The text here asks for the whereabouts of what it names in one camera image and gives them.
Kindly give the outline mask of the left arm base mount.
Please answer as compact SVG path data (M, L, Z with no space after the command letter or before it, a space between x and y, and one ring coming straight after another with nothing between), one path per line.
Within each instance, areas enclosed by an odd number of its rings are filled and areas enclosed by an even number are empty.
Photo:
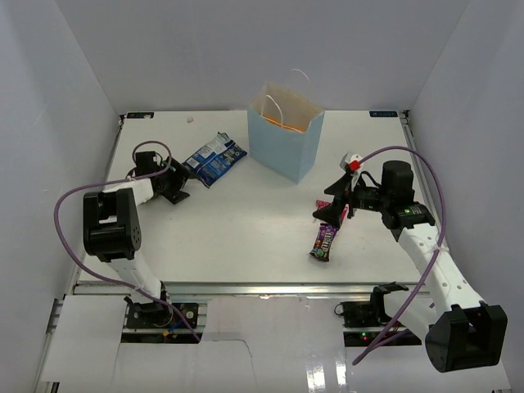
M197 303L173 303L180 314L192 327L197 327L199 305ZM127 329L167 329L173 331L177 328L186 328L180 315L171 309L157 303L129 305L124 322Z

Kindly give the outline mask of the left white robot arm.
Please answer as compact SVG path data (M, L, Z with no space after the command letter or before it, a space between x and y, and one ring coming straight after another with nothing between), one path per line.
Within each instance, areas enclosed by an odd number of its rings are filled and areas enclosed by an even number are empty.
M87 192L83 197L84 248L110 266L122 282L131 285L128 302L146 306L145 317L163 327L173 317L173 306L165 301L165 287L147 266L140 248L142 230L138 206L155 197L175 205L189 197L183 190L192 172L176 160L162 160L153 151L139 152L127 183L107 191Z

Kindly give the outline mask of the orange potato chip bag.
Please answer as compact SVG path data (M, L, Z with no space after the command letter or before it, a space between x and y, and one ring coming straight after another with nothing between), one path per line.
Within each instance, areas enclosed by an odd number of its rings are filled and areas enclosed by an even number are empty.
M276 120L273 117L270 117L270 116L267 116L267 115L262 115L262 118L265 119L270 124L278 126L278 127L282 128L282 129L286 129L286 130L290 130L290 131L294 131L294 132L299 132L299 133L304 133L306 131L306 129L304 129L304 128L299 128L299 127L294 126L294 125L286 124L286 123L284 123L281 120Z

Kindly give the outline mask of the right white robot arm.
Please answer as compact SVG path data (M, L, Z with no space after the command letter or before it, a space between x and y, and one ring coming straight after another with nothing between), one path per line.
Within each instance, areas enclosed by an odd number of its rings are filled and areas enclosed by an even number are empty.
M384 226L412 260L432 299L409 300L409 289L392 282L373 288L366 302L344 303L348 327L400 324L425 346L440 373L495 366L500 361L508 317L499 305L488 305L468 284L451 254L439 244L430 210L415 201L409 163L389 160L380 183L362 180L359 157L341 163L344 175L325 189L333 200L314 212L316 219L340 228L356 210L380 213Z

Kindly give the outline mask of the blue snack bag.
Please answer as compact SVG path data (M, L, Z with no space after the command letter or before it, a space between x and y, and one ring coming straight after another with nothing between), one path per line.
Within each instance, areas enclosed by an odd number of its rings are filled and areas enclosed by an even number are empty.
M247 152L226 133L217 133L214 139L188 157L183 166L210 188L245 156Z

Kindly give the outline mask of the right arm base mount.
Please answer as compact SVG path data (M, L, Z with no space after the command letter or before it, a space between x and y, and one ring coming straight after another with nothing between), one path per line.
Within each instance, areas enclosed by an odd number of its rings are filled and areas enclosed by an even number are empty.
M405 285L397 282L375 286L368 300L343 301L333 311L336 316L344 319L345 328L384 327L391 320L385 311L385 295L407 290Z

